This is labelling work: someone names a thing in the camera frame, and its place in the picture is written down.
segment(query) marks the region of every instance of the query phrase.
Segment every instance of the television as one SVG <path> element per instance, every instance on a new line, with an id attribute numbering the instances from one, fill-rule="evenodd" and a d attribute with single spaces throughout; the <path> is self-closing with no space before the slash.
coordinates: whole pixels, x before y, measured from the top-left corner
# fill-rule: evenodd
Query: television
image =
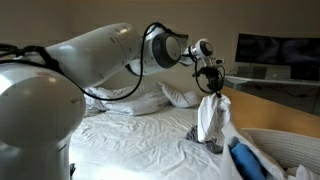
<path id="1" fill-rule="evenodd" d="M 240 33 L 235 61 L 290 66 L 291 79 L 319 81 L 320 38 Z"/>

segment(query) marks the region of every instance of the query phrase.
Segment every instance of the table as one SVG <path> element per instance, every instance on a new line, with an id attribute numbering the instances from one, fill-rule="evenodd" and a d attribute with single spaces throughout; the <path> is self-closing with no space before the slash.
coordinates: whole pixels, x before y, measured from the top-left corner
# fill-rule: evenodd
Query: table
<path id="1" fill-rule="evenodd" d="M 320 138 L 320 117 L 232 88 L 222 94 L 231 101 L 234 123 L 240 128 L 262 128 Z"/>
<path id="2" fill-rule="evenodd" d="M 238 77 L 233 75 L 225 76 L 225 79 L 231 82 L 233 84 L 233 88 L 237 90 L 241 89 L 241 84 L 249 83 L 249 82 L 320 87 L 320 81 L 293 80 L 293 79 L 254 79 L 254 78 Z M 320 115 L 320 93 L 316 97 L 316 103 L 313 109 L 313 114 Z"/>

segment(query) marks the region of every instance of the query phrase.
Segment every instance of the white robotic arm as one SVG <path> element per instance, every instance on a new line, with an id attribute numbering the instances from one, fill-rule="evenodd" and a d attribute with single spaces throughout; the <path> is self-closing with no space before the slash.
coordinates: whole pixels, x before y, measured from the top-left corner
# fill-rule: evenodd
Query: white robotic arm
<path id="1" fill-rule="evenodd" d="M 187 48 L 187 38 L 159 23 L 142 38 L 130 24 L 105 26 L 46 48 L 44 56 L 58 61 L 58 72 L 25 63 L 45 62 L 30 47 L 12 50 L 15 61 L 0 61 L 0 179 L 69 179 L 70 138 L 85 112 L 79 87 L 99 85 L 126 65 L 136 75 L 199 59 L 209 65 L 211 45 L 200 40 Z M 10 54 L 6 48 L 0 44 L 9 52 L 0 58 Z"/>

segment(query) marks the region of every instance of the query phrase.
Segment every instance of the white bed sheet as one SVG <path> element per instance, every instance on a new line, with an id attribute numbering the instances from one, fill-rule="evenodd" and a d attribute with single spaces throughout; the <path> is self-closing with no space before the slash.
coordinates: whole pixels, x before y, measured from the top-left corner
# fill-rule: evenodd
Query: white bed sheet
<path id="1" fill-rule="evenodd" d="M 160 112 L 127 116 L 99 114 L 73 133 L 73 180 L 215 180 L 221 155 L 185 140 L 197 124 L 197 108 L 170 106 Z"/>

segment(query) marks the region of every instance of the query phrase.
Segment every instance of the black cable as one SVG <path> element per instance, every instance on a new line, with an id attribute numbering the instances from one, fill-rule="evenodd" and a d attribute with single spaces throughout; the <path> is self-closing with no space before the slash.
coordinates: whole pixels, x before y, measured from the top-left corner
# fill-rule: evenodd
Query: black cable
<path id="1" fill-rule="evenodd" d="M 206 94 L 212 94 L 211 91 L 204 90 L 204 89 L 202 89 L 202 87 L 200 86 L 199 80 L 198 80 L 198 72 L 197 72 L 197 71 L 198 71 L 198 61 L 192 56 L 190 47 L 189 47 L 189 50 L 188 50 L 188 51 L 189 51 L 189 55 L 190 55 L 191 60 L 192 60 L 193 62 L 195 62 L 195 65 L 194 65 L 194 73 L 195 73 L 195 78 L 196 78 L 196 82 L 197 82 L 197 85 L 198 85 L 199 89 L 200 89 L 202 92 L 206 93 Z"/>
<path id="2" fill-rule="evenodd" d="M 222 86 L 221 89 L 222 89 L 223 85 L 224 85 L 224 78 L 226 76 L 226 69 L 223 66 L 219 66 L 218 68 L 222 68 L 223 69 L 223 75 L 221 74 L 220 71 L 218 71 L 219 74 L 221 75 L 221 86 Z"/>
<path id="3" fill-rule="evenodd" d="M 36 67 L 41 67 L 41 68 L 48 69 L 48 67 L 46 65 L 35 63 L 35 62 L 32 62 L 32 61 L 12 60 L 12 59 L 0 60 L 0 64 L 7 64 L 7 63 L 19 63 L 19 64 L 25 64 L 25 65 L 36 66 Z"/>
<path id="4" fill-rule="evenodd" d="M 75 170 L 76 170 L 75 163 L 70 164 L 70 177 L 72 177 Z"/>
<path id="5" fill-rule="evenodd" d="M 316 96 L 316 95 L 308 95 L 308 93 L 309 93 L 310 91 L 314 90 L 316 87 L 312 87 L 312 88 L 310 88 L 309 90 L 305 91 L 304 93 L 300 93 L 300 94 L 298 94 L 298 95 L 294 95 L 294 94 L 290 93 L 290 92 L 287 91 L 287 90 L 277 89 L 277 88 L 272 87 L 272 86 L 270 86 L 270 87 L 265 86 L 264 88 L 268 88 L 268 89 L 271 89 L 271 90 L 274 90 L 274 91 L 282 92 L 282 93 L 285 93 L 285 94 L 287 94 L 287 95 L 289 95 L 289 96 L 292 96 L 292 97 L 310 97 L 310 96 Z"/>
<path id="6" fill-rule="evenodd" d="M 5 53 L 0 54 L 0 58 L 2 58 L 5 56 L 17 54 L 19 49 L 18 49 L 18 47 L 10 45 L 10 44 L 0 43 L 0 51 L 5 52 Z"/>
<path id="7" fill-rule="evenodd" d="M 134 89 L 128 93 L 127 95 L 124 95 L 122 97 L 119 97 L 119 98 L 114 98 L 114 99 L 105 99 L 105 98 L 100 98 L 100 97 L 97 97 L 97 96 L 94 96 L 88 92 L 86 92 L 85 90 L 81 89 L 82 92 L 84 94 L 86 94 L 87 96 L 89 97 L 92 97 L 94 99 L 98 99 L 98 100 L 101 100 L 101 101 L 118 101 L 118 100 L 121 100 L 121 99 L 124 99 L 124 98 L 127 98 L 129 97 L 130 95 L 132 95 L 140 86 L 141 84 L 141 81 L 142 81 L 142 77 L 143 77 L 143 55 L 144 55 L 144 43 L 145 43 L 145 39 L 146 37 L 152 33 L 156 28 L 161 28 L 162 30 L 164 30 L 165 32 L 169 33 L 169 34 L 172 34 L 174 36 L 177 36 L 177 37 L 180 37 L 180 38 L 188 38 L 188 35 L 184 35 L 184 34 L 177 34 L 177 33 L 174 33 L 173 31 L 171 31 L 170 29 L 168 29 L 167 27 L 165 27 L 163 24 L 159 23 L 159 22 L 154 22 L 154 23 L 151 23 L 144 31 L 143 33 L 143 36 L 142 36 L 142 45 L 141 45 L 141 51 L 140 51 L 140 75 L 139 75 L 139 81 L 137 83 L 137 85 L 134 87 Z"/>

